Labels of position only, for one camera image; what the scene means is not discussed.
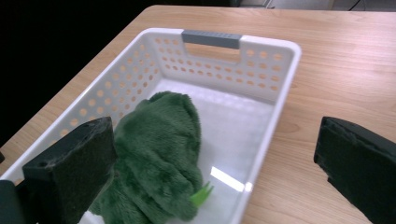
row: basket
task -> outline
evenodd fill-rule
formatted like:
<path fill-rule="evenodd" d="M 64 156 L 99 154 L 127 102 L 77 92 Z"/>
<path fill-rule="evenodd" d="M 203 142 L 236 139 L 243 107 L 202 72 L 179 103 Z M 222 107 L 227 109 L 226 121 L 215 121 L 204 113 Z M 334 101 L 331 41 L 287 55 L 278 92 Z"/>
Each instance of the basket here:
<path fill-rule="evenodd" d="M 238 59 L 228 61 L 193 54 L 207 46 L 234 50 Z M 198 165 L 204 181 L 214 186 L 211 196 L 190 223 L 239 223 L 300 57 L 300 47 L 286 40 L 147 29 L 1 178 L 23 179 L 21 168 L 26 162 L 86 121 L 111 116 L 116 127 L 143 99 L 158 91 L 180 92 L 188 94 L 198 110 L 202 126 Z M 103 221 L 86 212 L 80 223 Z"/>

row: wooden table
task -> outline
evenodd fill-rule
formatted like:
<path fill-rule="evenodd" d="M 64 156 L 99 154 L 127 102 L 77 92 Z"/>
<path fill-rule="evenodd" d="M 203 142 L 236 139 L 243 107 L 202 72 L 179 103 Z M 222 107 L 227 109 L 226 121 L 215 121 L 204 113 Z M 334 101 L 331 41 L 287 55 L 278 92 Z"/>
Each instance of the wooden table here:
<path fill-rule="evenodd" d="M 323 116 L 396 142 L 396 13 L 231 7 L 147 8 L 1 151 L 2 174 L 137 34 L 149 27 L 286 39 L 303 50 L 244 223 L 370 223 L 313 162 Z"/>

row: broccoli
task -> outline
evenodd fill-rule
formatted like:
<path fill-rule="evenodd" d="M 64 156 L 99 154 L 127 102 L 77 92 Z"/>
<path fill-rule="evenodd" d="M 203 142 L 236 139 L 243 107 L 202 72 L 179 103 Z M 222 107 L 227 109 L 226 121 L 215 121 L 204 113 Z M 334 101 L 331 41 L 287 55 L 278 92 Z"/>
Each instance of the broccoli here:
<path fill-rule="evenodd" d="M 114 131 L 119 156 L 111 184 L 90 211 L 105 223 L 192 220 L 212 188 L 197 166 L 201 127 L 186 94 L 163 91 L 140 102 Z"/>

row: plush broccoli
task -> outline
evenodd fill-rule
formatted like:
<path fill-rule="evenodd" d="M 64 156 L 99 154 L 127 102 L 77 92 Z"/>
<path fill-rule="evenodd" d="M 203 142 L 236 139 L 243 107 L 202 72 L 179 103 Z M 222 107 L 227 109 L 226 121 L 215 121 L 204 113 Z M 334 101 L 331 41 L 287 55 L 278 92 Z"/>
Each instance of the plush broccoli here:
<path fill-rule="evenodd" d="M 212 188 L 197 166 L 201 127 L 186 94 L 159 92 L 120 120 L 114 131 L 114 178 L 90 211 L 106 224 L 192 220 Z"/>

